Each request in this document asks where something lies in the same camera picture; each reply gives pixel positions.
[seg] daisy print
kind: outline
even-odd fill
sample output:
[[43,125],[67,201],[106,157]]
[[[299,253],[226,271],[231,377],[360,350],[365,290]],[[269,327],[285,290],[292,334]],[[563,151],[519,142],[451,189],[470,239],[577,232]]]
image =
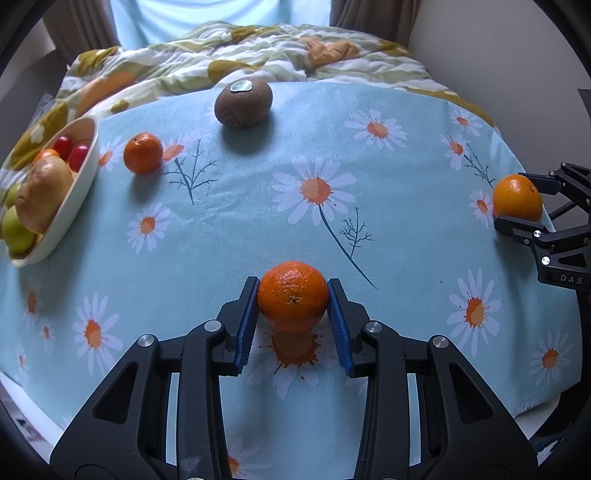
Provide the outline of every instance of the daisy print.
[[25,294],[25,312],[23,318],[27,322],[27,327],[33,326],[39,319],[39,309],[43,307],[43,302],[39,298],[41,291],[41,282],[33,277],[27,281],[27,293]]
[[458,171],[461,170],[464,152],[467,150],[466,142],[462,134],[449,136],[442,135],[441,141],[449,147],[445,153],[445,157],[450,159],[450,167]]
[[121,137],[108,141],[100,148],[99,167],[101,173],[103,170],[112,171],[113,164],[119,163],[123,156],[123,149],[125,144],[121,141]]
[[264,358],[247,383],[260,385],[272,377],[273,387],[282,400],[294,381],[317,385],[318,364],[325,368],[337,364],[335,343],[326,315],[311,332],[304,333],[278,332],[265,319],[259,318],[251,353]]
[[474,190],[470,195],[470,207],[474,209],[474,216],[482,222],[486,228],[494,220],[492,214],[492,202],[490,195],[484,195],[482,190]]
[[561,336],[560,330],[554,337],[548,334],[547,342],[540,340],[538,343],[539,349],[532,353],[533,360],[530,365],[533,369],[530,375],[535,375],[535,386],[540,385],[544,380],[546,384],[550,385],[550,381],[560,383],[562,380],[562,369],[571,364],[570,358],[566,354],[570,352],[574,344],[570,343],[567,346],[569,333]]
[[242,439],[238,437],[228,448],[228,463],[232,478],[242,478],[244,480],[262,480],[254,471],[265,470],[271,465],[268,463],[252,463],[251,459],[258,451],[259,447],[243,448]]
[[183,133],[176,138],[173,138],[167,142],[163,142],[163,149],[164,153],[162,158],[164,161],[171,161],[177,158],[183,151],[188,148],[191,148],[194,144],[196,144],[201,138],[203,138],[199,131],[190,131]]
[[280,192],[272,200],[277,203],[277,211],[284,212],[295,207],[287,218],[288,223],[295,225],[304,218],[308,210],[311,210],[312,224],[318,226],[323,223],[349,262],[365,280],[374,286],[354,262],[352,253],[345,250],[329,225],[329,222],[335,220],[335,212],[346,214],[349,210],[345,204],[356,201],[355,196],[344,191],[343,187],[356,183],[357,179],[350,173],[343,173],[335,177],[340,169],[340,163],[332,160],[324,162],[321,157],[316,158],[314,170],[302,155],[293,159],[291,163],[298,174],[297,176],[280,171],[273,174],[278,183],[272,188],[276,192]]
[[400,125],[397,125],[395,118],[382,120],[382,115],[377,110],[370,110],[369,115],[361,110],[357,113],[350,113],[351,120],[345,122],[345,127],[358,130],[355,134],[357,140],[365,140],[367,145],[375,144],[380,150],[386,147],[393,150],[396,144],[406,148],[406,133]]
[[27,355],[22,347],[18,348],[17,353],[17,364],[18,364],[18,380],[22,385],[29,381],[29,366],[27,365]]
[[482,124],[479,121],[479,118],[470,113],[468,110],[465,110],[457,105],[452,103],[449,104],[449,118],[451,121],[459,125],[463,131],[468,132],[470,135],[474,137],[479,137],[480,132],[478,131],[479,128],[482,128]]
[[47,322],[44,322],[41,325],[39,334],[41,335],[41,340],[43,341],[43,349],[45,353],[53,353],[56,339],[53,336],[53,329]]
[[491,313],[501,308],[501,301],[490,299],[494,281],[488,282],[486,289],[482,291],[481,268],[478,269],[476,279],[472,270],[468,270],[468,283],[469,286],[462,278],[457,279],[462,296],[450,295],[449,300],[458,308],[458,311],[448,317],[447,324],[455,325],[450,334],[451,338],[461,336],[456,344],[460,350],[471,339],[470,353],[472,358],[476,358],[479,337],[482,337],[484,343],[488,345],[488,334],[496,336],[499,333],[499,322],[491,316]]
[[142,213],[138,213],[137,220],[127,225],[131,228],[127,233],[128,242],[131,244],[131,248],[135,248],[136,254],[141,252],[144,242],[149,252],[156,250],[156,237],[164,238],[164,232],[170,224],[164,219],[169,215],[170,209],[163,209],[162,203],[156,203],[144,209]]
[[123,348],[121,340],[107,333],[117,323],[119,315],[115,313],[103,322],[102,319],[106,308],[107,297],[103,298],[99,304],[99,297],[95,293],[92,299],[92,307],[88,297],[85,297],[84,310],[80,307],[76,309],[80,321],[74,322],[73,325],[76,332],[74,341],[82,343],[82,346],[77,351],[78,356],[88,354],[88,372],[90,375],[94,370],[95,359],[101,373],[105,375],[105,372],[115,364],[115,359],[109,349],[121,351]]

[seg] orange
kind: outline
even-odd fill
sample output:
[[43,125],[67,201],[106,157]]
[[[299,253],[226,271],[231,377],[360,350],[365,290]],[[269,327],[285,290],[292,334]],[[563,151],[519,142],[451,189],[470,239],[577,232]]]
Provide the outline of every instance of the orange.
[[163,154],[162,142],[158,137],[145,132],[127,142],[123,150],[123,162],[129,171],[143,175],[160,166]]
[[314,267],[289,261],[262,276],[256,300],[276,330],[309,332],[329,304],[329,287]]
[[53,150],[53,148],[46,148],[45,150],[41,150],[37,155],[35,155],[35,158],[33,158],[32,163],[35,163],[37,160],[41,160],[43,157],[48,157],[49,155],[61,158],[60,154],[56,150]]
[[542,197],[530,179],[523,175],[507,175],[500,179],[492,192],[495,217],[510,217],[537,222],[542,215]]

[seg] kiwi fruit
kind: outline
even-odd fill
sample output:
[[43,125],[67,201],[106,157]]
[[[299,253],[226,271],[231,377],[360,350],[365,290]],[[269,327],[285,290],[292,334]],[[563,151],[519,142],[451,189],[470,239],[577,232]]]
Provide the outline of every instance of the kiwi fruit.
[[268,83],[257,78],[232,82],[217,96],[213,112],[227,127],[249,128],[269,114],[273,91]]

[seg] green apple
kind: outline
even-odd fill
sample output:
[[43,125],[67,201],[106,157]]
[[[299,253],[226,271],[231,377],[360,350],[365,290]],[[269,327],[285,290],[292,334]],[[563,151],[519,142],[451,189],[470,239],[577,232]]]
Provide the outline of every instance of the green apple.
[[2,235],[8,251],[12,254],[23,254],[31,248],[35,234],[30,232],[18,221],[17,210],[10,207],[2,219]]
[[17,192],[20,186],[20,183],[15,183],[8,189],[6,200],[4,200],[4,205],[6,205],[6,208],[10,208],[12,205],[14,205],[14,199],[17,197]]

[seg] bowl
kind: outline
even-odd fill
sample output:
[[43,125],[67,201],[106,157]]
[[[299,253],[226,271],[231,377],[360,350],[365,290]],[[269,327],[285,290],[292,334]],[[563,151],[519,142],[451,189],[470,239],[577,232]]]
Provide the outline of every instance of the bowl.
[[37,235],[34,246],[26,254],[14,255],[7,249],[10,263],[15,268],[40,262],[53,251],[70,228],[90,190],[92,180],[95,178],[100,159],[98,119],[88,115],[74,120],[56,133],[43,148],[51,148],[58,137],[62,135],[70,137],[72,143],[90,140],[88,153],[79,172],[72,172],[73,182],[70,190],[68,190],[66,198],[61,203],[46,232],[43,235]]

